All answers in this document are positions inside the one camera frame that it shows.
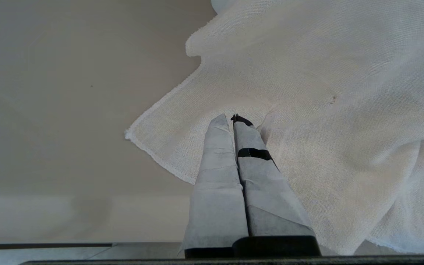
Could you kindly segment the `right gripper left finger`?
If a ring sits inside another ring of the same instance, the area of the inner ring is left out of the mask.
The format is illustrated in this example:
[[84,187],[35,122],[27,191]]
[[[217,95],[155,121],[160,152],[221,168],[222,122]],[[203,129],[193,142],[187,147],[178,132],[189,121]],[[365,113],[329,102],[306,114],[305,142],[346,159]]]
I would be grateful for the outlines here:
[[248,237],[243,187],[224,114],[210,121],[181,250],[186,259],[232,258]]

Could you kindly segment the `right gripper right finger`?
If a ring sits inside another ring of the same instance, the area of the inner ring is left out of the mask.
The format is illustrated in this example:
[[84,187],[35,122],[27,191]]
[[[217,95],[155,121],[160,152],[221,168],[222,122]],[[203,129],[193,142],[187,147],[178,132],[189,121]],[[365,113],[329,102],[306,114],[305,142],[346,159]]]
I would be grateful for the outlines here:
[[320,257],[311,221],[253,123],[232,116],[249,236],[233,244],[241,258]]

